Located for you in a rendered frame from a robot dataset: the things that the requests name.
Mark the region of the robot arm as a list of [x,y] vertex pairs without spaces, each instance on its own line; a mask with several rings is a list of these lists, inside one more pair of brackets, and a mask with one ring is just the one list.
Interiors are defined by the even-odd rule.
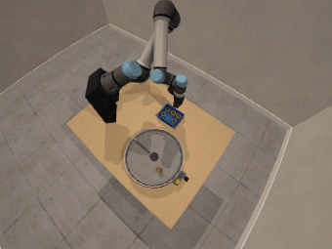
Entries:
[[[168,33],[172,33],[173,29],[180,25],[180,14],[170,0],[160,0],[154,7],[153,21],[155,22],[154,32],[141,58],[137,61],[124,62],[113,71],[101,76],[101,84],[109,94],[117,94],[124,85],[130,82],[144,83],[149,76],[153,83],[174,87],[177,94],[183,94],[186,91],[187,77],[183,74],[176,76],[166,71]],[[153,71],[150,73],[152,62]]]

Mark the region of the blue rectangular crate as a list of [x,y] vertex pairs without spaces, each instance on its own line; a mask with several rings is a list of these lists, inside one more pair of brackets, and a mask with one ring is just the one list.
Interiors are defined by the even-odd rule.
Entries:
[[[166,113],[166,107],[170,108],[170,113]],[[175,111],[176,114],[174,117],[171,116],[171,111]],[[161,112],[165,112],[165,118],[161,117]],[[176,119],[176,115],[180,114],[181,115],[181,119],[177,120]],[[169,104],[165,104],[165,106],[157,113],[157,118],[162,120],[163,122],[165,122],[166,124],[168,124],[169,126],[171,126],[174,130],[177,128],[178,124],[182,121],[182,118],[184,119],[185,114],[180,112],[179,110],[177,110],[176,108],[173,108],[171,105]],[[175,121],[173,121],[173,123],[176,123],[176,125],[172,124],[172,120],[176,119],[177,123]]]

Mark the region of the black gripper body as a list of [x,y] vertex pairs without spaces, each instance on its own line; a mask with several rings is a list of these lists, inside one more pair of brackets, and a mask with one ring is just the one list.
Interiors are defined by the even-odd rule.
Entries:
[[175,92],[175,88],[174,88],[174,87],[171,87],[171,86],[169,86],[169,88],[168,88],[168,92],[169,92],[171,95],[174,96],[174,103],[173,103],[173,106],[174,106],[175,108],[179,108],[180,105],[181,105],[181,104],[183,103],[183,101],[184,101],[185,93],[183,93],[183,94],[177,94],[177,93]]

